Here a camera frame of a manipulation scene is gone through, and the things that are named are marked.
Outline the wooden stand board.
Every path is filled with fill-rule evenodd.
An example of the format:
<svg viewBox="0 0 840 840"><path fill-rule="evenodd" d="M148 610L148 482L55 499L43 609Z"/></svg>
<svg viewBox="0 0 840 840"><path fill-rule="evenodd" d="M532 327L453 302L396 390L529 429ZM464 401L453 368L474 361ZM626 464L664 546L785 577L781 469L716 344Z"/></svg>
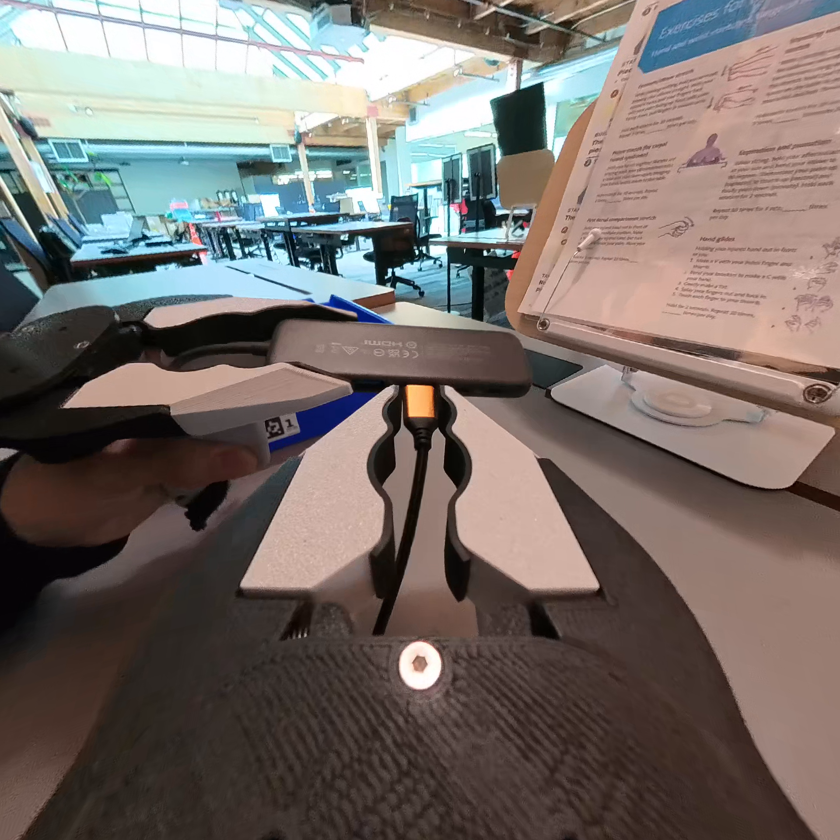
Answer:
<svg viewBox="0 0 840 840"><path fill-rule="evenodd" d="M508 211L536 208L554 167L551 150L542 149L502 156L497 163L500 204Z"/></svg>

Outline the slim dark grey usb hub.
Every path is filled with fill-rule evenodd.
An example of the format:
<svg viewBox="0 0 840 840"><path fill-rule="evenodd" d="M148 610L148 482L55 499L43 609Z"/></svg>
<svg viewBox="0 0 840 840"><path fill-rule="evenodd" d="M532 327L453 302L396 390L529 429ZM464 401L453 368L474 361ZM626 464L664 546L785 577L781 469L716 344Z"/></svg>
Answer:
<svg viewBox="0 0 840 840"><path fill-rule="evenodd" d="M510 331L293 319L276 329L266 363L328 375L357 392L434 385L508 398L532 385L525 350Z"/></svg>

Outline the person's left forearm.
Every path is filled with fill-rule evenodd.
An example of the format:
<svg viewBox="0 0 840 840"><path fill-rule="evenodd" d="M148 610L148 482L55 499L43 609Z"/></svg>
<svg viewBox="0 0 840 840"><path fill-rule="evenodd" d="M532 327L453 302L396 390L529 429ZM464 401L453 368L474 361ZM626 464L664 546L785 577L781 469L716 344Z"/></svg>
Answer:
<svg viewBox="0 0 840 840"><path fill-rule="evenodd" d="M114 558L136 524L88 459L42 465L24 455L2 463L1 628L5 635L50 584Z"/></svg>

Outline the white table with wooden edge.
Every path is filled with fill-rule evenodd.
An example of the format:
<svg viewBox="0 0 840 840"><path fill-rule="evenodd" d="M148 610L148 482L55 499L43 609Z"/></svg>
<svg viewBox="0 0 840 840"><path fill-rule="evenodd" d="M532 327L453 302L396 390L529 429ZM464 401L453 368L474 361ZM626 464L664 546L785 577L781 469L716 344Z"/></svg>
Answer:
<svg viewBox="0 0 840 840"><path fill-rule="evenodd" d="M47 290L25 321L90 305L114 307L153 298L225 295L315 302L336 296L368 309L390 306L396 300L388 286L252 258L62 283Z"/></svg>

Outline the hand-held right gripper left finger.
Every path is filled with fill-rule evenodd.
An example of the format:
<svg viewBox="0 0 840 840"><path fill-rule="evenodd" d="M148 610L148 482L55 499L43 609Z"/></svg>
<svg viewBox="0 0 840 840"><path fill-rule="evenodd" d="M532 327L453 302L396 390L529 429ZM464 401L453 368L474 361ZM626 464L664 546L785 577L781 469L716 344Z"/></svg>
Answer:
<svg viewBox="0 0 840 840"><path fill-rule="evenodd" d="M239 584L241 595L372 601L387 593L395 561L393 505L402 405L385 388L311 446Z"/></svg>

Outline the blue plastic bin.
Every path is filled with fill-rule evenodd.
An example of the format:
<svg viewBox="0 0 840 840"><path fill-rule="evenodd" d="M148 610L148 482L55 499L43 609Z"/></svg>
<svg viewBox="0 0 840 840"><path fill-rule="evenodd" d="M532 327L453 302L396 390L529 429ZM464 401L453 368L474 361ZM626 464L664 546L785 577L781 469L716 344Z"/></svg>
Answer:
<svg viewBox="0 0 840 840"><path fill-rule="evenodd" d="M356 302L331 295L322 305L351 312L359 322L391 324L392 321ZM284 448L312 441L325 435L373 399L373 392L354 392L334 402L306 411L274 416L266 420L266 435L271 454Z"/></svg>

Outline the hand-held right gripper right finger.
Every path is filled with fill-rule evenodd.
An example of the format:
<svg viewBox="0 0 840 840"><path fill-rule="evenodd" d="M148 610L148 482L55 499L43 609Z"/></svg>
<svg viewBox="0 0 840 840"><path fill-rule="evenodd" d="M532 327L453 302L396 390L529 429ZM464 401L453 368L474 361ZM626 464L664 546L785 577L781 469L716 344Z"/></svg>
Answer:
<svg viewBox="0 0 840 840"><path fill-rule="evenodd" d="M455 391L441 393L444 572L457 601L553 601L600 585L540 459Z"/></svg>

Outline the black panel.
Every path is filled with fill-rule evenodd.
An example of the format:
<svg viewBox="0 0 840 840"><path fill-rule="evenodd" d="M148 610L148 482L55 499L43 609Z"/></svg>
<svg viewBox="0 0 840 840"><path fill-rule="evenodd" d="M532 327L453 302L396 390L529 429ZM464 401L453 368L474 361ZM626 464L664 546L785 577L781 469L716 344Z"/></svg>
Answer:
<svg viewBox="0 0 840 840"><path fill-rule="evenodd" d="M548 148L542 82L491 99L490 110L501 158Z"/></svg>

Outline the wooden top desk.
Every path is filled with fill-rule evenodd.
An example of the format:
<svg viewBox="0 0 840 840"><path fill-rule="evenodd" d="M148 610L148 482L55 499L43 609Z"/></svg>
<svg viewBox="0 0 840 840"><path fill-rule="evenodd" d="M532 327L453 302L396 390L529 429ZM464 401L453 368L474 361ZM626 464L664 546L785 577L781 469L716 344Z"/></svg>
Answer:
<svg viewBox="0 0 840 840"><path fill-rule="evenodd" d="M479 322L495 319L505 307L508 284L528 233L509 237L497 227L433 239L433 245L446 250L446 312L453 311L454 266L469 271L469 316Z"/></svg>
<svg viewBox="0 0 840 840"><path fill-rule="evenodd" d="M136 244L131 247L84 244L70 258L69 271L72 280L119 277L152 272L161 266L199 266L206 256L207 248L193 243Z"/></svg>
<svg viewBox="0 0 840 840"><path fill-rule="evenodd" d="M395 269L389 254L396 254L404 245L415 244L415 228L410 222L343 222L294 227L292 234L318 248L323 270L333 276L339 275L337 251L346 239L354 241L368 238L373 244L373 266L375 283L378 286L396 287L396 279L389 273Z"/></svg>

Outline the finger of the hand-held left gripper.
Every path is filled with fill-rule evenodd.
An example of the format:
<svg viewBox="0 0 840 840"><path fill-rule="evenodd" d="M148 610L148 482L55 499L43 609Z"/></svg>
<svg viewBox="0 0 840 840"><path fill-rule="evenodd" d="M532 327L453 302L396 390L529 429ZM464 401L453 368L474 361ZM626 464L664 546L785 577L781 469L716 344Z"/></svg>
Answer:
<svg viewBox="0 0 840 840"><path fill-rule="evenodd" d="M131 363L84 384L64 408L166 406L189 436L245 446L266 467L267 420L351 393L346 381L286 363L250 368L217 364L196 371Z"/></svg>
<svg viewBox="0 0 840 840"><path fill-rule="evenodd" d="M309 300L226 297L148 310L140 320L140 361L160 368L289 363L322 368L334 343L361 332L356 311Z"/></svg>

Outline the black office chair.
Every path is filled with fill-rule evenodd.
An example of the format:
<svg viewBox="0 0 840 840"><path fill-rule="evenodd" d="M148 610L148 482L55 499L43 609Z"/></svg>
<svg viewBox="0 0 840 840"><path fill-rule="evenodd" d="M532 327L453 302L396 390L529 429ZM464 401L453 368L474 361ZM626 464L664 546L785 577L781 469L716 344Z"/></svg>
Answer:
<svg viewBox="0 0 840 840"><path fill-rule="evenodd" d="M392 289L399 285L409 287L423 299L425 289L414 280L396 274L398 269L413 264L417 264L417 268L421 270L426 261L430 261L437 268L444 266L443 261L432 254L429 244L432 235L421 222L417 196L393 196L390 221L401 226L394 229L385 239L385 282Z"/></svg>

